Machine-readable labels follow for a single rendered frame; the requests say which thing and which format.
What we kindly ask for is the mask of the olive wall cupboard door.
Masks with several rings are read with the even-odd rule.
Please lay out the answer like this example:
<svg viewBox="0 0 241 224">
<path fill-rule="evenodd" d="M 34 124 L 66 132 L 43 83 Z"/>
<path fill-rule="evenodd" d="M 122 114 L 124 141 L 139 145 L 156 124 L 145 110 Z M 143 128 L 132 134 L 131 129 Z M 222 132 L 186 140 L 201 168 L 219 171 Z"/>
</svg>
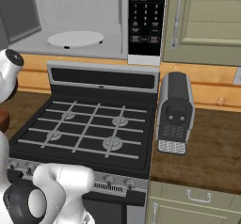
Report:
<svg viewBox="0 0 241 224">
<path fill-rule="evenodd" d="M 178 46 L 170 48 L 177 0 L 168 0 L 163 59 L 241 66 L 241 0 L 182 0 Z"/>
</svg>

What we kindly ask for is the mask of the grey microwave door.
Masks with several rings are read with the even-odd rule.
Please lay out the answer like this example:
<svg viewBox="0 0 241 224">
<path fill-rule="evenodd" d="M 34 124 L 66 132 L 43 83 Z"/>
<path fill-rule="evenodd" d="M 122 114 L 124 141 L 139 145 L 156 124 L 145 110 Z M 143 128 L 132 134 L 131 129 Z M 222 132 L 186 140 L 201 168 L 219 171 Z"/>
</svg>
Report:
<svg viewBox="0 0 241 224">
<path fill-rule="evenodd" d="M 39 31 L 36 0 L 0 0 L 0 49 Z"/>
</svg>

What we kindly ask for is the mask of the black gas stove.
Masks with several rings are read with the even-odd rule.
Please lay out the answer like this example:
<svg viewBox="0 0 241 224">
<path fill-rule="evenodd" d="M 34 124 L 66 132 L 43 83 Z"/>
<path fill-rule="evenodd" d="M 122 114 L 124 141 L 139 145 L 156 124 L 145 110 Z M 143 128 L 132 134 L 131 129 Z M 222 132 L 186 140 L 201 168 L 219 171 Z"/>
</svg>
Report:
<svg viewBox="0 0 241 224">
<path fill-rule="evenodd" d="M 12 177 L 31 179 L 27 163 L 85 166 L 95 175 L 90 192 L 125 197 L 132 190 L 147 202 L 158 70 L 66 61 L 47 69 L 50 99 L 10 140 L 9 162 L 19 164 Z"/>
</svg>

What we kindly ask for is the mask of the grey microwave oven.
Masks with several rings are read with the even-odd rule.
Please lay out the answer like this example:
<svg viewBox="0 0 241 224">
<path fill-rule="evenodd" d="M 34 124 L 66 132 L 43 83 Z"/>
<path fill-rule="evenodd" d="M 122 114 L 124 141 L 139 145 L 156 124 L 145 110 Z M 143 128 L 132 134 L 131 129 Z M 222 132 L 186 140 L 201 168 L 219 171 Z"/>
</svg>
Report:
<svg viewBox="0 0 241 224">
<path fill-rule="evenodd" d="M 125 59 L 158 66 L 166 0 L 36 0 L 41 31 L 8 48 L 22 54 Z M 100 43 L 61 48 L 48 38 L 62 32 L 93 31 Z"/>
</svg>

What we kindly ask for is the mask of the olive base cupboard door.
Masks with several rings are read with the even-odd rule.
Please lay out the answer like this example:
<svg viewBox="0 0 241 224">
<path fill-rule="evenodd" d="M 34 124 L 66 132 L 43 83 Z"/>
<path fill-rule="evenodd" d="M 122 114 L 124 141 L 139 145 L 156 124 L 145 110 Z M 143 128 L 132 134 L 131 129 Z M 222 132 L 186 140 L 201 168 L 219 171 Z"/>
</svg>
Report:
<svg viewBox="0 0 241 224">
<path fill-rule="evenodd" d="M 241 215 L 149 197 L 146 224 L 153 218 L 153 203 L 158 203 L 156 224 L 241 224 Z"/>
</svg>

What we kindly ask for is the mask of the black grey coffee machine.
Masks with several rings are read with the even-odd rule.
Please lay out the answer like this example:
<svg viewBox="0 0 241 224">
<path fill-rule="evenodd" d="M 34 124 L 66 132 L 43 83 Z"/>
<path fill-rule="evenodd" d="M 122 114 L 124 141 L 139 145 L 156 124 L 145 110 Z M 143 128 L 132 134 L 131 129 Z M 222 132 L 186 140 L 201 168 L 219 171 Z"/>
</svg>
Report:
<svg viewBox="0 0 241 224">
<path fill-rule="evenodd" d="M 160 88 L 155 131 L 157 150 L 186 155 L 194 117 L 195 105 L 188 76 L 182 72 L 167 73 Z"/>
</svg>

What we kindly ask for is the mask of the black oven door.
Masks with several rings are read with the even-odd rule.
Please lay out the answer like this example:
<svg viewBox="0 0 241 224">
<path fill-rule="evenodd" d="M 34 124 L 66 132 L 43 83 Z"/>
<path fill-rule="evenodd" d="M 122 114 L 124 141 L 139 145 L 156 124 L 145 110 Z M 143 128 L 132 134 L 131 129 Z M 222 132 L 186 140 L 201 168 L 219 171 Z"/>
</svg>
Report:
<svg viewBox="0 0 241 224">
<path fill-rule="evenodd" d="M 146 194 L 128 190 L 125 197 L 97 192 L 83 196 L 86 209 L 96 224 L 144 224 Z"/>
</svg>

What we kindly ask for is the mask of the white microwave turntable plate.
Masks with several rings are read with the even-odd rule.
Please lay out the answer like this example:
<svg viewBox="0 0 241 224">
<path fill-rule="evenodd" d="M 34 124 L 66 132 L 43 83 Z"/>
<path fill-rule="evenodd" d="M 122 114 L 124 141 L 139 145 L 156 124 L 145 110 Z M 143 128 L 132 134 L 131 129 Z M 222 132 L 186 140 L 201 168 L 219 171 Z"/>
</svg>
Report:
<svg viewBox="0 0 241 224">
<path fill-rule="evenodd" d="M 80 48 L 100 43 L 104 35 L 93 31 L 69 31 L 55 34 L 48 38 L 48 43 L 55 47 Z"/>
</svg>

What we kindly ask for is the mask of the olive drawer front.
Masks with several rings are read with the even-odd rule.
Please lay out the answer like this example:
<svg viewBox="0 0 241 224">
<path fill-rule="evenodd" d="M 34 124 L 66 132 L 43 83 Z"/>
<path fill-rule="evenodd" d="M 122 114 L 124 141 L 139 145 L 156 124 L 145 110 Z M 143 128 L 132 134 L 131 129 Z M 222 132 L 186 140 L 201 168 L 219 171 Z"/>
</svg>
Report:
<svg viewBox="0 0 241 224">
<path fill-rule="evenodd" d="M 197 203 L 190 201 L 186 196 L 186 190 L 191 189 L 199 194 L 211 193 L 210 203 Z M 241 215 L 241 195 L 218 192 L 177 184 L 167 184 L 150 181 L 149 195 L 153 198 L 166 200 L 173 203 L 183 203 L 197 207 L 205 207 L 213 210 L 227 211 Z"/>
</svg>

